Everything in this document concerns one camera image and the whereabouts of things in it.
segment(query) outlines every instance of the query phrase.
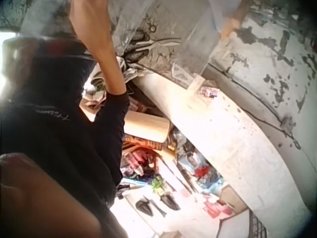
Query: black long-sleeve shirt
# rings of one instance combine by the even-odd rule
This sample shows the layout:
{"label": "black long-sleeve shirt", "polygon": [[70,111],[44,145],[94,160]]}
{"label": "black long-sleeve shirt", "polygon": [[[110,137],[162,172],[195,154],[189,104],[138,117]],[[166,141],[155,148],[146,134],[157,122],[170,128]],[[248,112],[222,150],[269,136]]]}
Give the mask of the black long-sleeve shirt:
{"label": "black long-sleeve shirt", "polygon": [[107,93],[90,122],[78,98],[94,62],[33,59],[30,80],[1,102],[0,154],[23,153],[100,221],[107,237],[126,237],[109,207],[122,179],[127,93]]}

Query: person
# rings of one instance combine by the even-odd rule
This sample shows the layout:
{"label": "person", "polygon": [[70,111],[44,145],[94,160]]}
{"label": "person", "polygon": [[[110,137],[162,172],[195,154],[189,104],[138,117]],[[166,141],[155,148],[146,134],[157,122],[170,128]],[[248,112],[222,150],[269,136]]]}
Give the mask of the person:
{"label": "person", "polygon": [[96,62],[46,57],[32,44],[36,53],[23,86],[1,100],[1,237],[127,237],[109,210],[122,179],[129,99],[107,0],[72,0],[70,21],[101,67],[106,101],[90,122],[78,100]]}

